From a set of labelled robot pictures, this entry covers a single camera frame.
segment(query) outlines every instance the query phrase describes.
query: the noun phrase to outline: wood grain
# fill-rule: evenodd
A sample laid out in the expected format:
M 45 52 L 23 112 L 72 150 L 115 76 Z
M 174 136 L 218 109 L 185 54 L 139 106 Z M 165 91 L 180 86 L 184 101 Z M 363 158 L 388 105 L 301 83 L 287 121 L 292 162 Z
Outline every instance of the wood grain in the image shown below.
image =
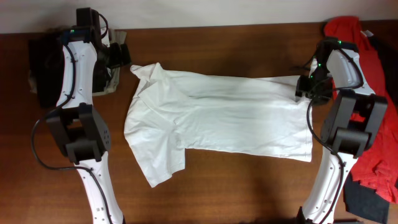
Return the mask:
M 397 21 L 367 22 L 375 34 L 396 42 Z M 136 65 L 160 62 L 167 70 L 207 75 L 276 77 L 300 75 L 289 67 L 304 63 L 322 38 L 321 24 L 127 30 Z M 91 223 L 83 184 L 76 172 L 45 170 L 30 151 L 30 130 L 44 114 L 29 93 L 27 40 L 39 34 L 0 35 L 0 223 Z M 308 197 L 321 159 L 312 162 L 225 152 L 186 150 L 186 169 L 152 189 L 123 136 L 124 120 L 138 79 L 121 69 L 118 90 L 94 97 L 107 122 L 113 148 L 109 171 L 127 223 L 239 223 L 296 216 Z M 315 131 L 330 105 L 313 110 Z M 39 128 L 37 148 L 48 164 L 69 165 L 47 127 Z M 342 198 L 336 219 L 354 218 Z M 398 207 L 389 220 L 398 223 Z

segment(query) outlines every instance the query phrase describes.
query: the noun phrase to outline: white wall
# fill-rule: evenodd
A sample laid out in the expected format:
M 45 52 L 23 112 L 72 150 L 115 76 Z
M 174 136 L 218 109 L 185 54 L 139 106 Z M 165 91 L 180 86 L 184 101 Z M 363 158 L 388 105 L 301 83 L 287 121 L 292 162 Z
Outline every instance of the white wall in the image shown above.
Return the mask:
M 74 25 L 78 7 L 96 9 L 113 29 L 398 19 L 398 0 L 0 0 L 0 33 Z

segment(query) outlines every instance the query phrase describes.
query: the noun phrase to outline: red garment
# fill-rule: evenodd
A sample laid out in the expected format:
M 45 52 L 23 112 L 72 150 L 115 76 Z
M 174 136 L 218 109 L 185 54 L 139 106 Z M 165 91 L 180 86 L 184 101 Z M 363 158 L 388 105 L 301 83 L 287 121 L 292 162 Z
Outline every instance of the red garment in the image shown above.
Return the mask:
M 388 102 L 373 146 L 358 159 L 351 174 L 354 181 L 375 189 L 388 202 L 397 203 L 398 190 L 395 184 L 398 178 L 398 114 L 386 91 L 384 72 L 377 51 L 361 33 L 361 29 L 359 19 L 353 16 L 333 19 L 324 28 L 326 36 L 354 42 L 358 46 L 359 64 L 366 81 L 377 95 L 385 96 Z

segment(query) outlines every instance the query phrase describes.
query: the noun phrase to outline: white shirt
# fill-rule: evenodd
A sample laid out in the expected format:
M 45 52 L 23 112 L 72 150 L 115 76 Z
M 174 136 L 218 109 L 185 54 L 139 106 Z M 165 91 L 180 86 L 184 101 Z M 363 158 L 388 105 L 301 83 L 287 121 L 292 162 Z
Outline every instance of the white shirt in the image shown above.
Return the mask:
M 152 187 L 185 168 L 185 148 L 311 161 L 309 100 L 295 101 L 298 76 L 240 78 L 164 70 L 139 79 L 124 136 Z

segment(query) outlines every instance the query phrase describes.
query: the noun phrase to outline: folded fabric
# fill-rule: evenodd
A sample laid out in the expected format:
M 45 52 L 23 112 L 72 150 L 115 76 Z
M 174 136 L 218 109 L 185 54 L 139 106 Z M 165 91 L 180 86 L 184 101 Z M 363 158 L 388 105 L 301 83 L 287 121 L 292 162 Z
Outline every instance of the folded fabric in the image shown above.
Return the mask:
M 373 146 L 363 153 L 351 170 L 354 181 L 376 190 L 388 202 L 398 202 L 395 183 L 398 178 L 398 114 L 386 91 L 384 72 L 366 36 L 361 33 L 359 19 L 354 16 L 337 17 L 324 28 L 326 36 L 354 42 L 359 49 L 359 63 L 369 86 L 379 96 L 385 96 L 388 108 Z M 353 119 L 362 118 L 355 114 Z
M 186 148 L 311 161 L 309 100 L 295 101 L 298 76 L 217 77 L 159 63 L 131 72 L 140 82 L 124 136 L 151 187 L 185 168 Z

